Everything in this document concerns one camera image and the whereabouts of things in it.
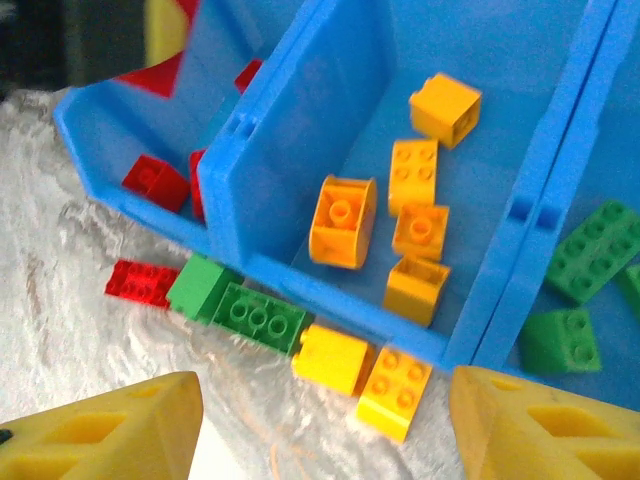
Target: yellow plastic toy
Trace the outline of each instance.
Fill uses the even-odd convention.
[[[309,256],[316,263],[359,269],[364,265],[376,216],[376,182],[329,175],[320,191]]]
[[[479,91],[438,73],[409,98],[411,123],[453,148],[478,124],[481,100]]]
[[[407,255],[387,280],[384,307],[420,325],[429,326],[451,269]]]
[[[431,370],[409,355],[383,348],[358,401],[356,417],[402,443]]]
[[[449,207],[405,203],[398,215],[393,251],[440,261],[448,220]]]
[[[640,478],[640,413],[478,367],[449,407],[469,480]]]
[[[389,215],[405,203],[433,205],[436,198],[437,140],[398,140],[391,153]]]
[[[345,395],[360,395],[375,350],[363,340],[311,325],[300,335],[302,348],[293,356],[293,372]]]
[[[0,425],[0,478],[185,480],[202,411],[181,372],[20,418]]]

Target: yellow lego brick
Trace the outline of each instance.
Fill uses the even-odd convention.
[[[640,478],[640,413],[478,367],[449,410],[469,480]]]
[[[356,417],[402,443],[431,370],[409,355],[383,348],[358,401]]]
[[[300,336],[302,348],[291,360],[293,372],[346,395],[360,395],[374,359],[363,340],[311,325]]]
[[[184,480],[202,411],[198,377],[181,372],[13,420],[0,478]]]
[[[369,250],[378,193],[376,181],[329,175],[320,191],[309,235],[316,263],[358,269]]]
[[[451,269],[407,255],[387,280],[384,307],[420,325],[429,326]]]
[[[389,215],[405,203],[433,205],[436,198],[437,140],[398,140],[391,153]]]
[[[393,251],[439,261],[448,220],[449,207],[405,203],[393,234]]]
[[[453,148],[478,124],[482,93],[443,73],[409,98],[413,128]]]

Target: orange lego brick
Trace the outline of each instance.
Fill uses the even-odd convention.
[[[478,124],[482,93],[438,73],[409,98],[411,123],[418,132],[455,147]]]
[[[448,220],[449,207],[405,203],[393,234],[393,251],[439,261]]]
[[[329,175],[322,185],[309,235],[315,263],[359,269],[369,250],[376,216],[376,182]]]
[[[387,280],[384,307],[420,325],[429,326],[451,269],[407,255]]]
[[[405,203],[433,205],[436,198],[437,140],[398,140],[391,153],[389,215]]]
[[[356,417],[402,443],[431,370],[409,355],[383,348],[358,401]]]

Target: red plastic object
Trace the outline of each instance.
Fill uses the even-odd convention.
[[[179,273],[175,268],[118,260],[104,293],[166,310],[165,296]]]
[[[261,66],[262,60],[258,58],[253,59],[249,62],[249,65],[246,66],[242,73],[236,77],[236,79],[233,81],[233,84],[240,91],[240,93],[244,93],[245,90],[249,88],[251,80],[253,80],[253,77],[256,76],[256,73],[258,73],[258,70],[260,70]]]
[[[206,150],[198,150],[189,157],[189,175],[191,176],[191,200],[193,203],[193,214],[196,218],[204,221],[204,209],[202,208],[202,197],[200,196],[200,182],[198,182],[198,163]]]
[[[189,196],[189,182],[164,160],[140,155],[122,186],[162,208],[178,213]]]

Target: blue plastic bin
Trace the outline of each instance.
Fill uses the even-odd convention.
[[[181,245],[210,253],[206,227],[194,219],[190,201],[176,215],[121,182],[142,153],[187,177],[189,153],[215,137],[239,99],[233,80],[253,58],[268,64],[301,4],[201,0],[169,99],[117,80],[72,90],[55,119],[89,195]]]
[[[534,227],[474,358],[477,365],[500,368],[508,359],[509,367],[517,367],[518,350],[512,347],[532,307],[534,313],[572,307],[543,285],[558,241],[606,200],[617,199],[640,213],[639,18],[640,2],[618,1],[533,214]],[[591,315],[602,372],[549,376],[540,381],[640,410],[640,321],[614,281],[585,307]]]
[[[214,257],[355,334],[445,369],[470,362],[613,4],[308,1],[309,17],[294,23],[291,43],[283,40],[263,67],[265,83],[237,105],[200,163]],[[424,329],[380,305],[399,260],[386,207],[391,148],[419,137],[408,98],[438,71],[484,98],[476,129],[439,152],[437,203],[451,207],[443,263],[453,273]],[[328,174],[378,183],[360,271],[309,258]]]

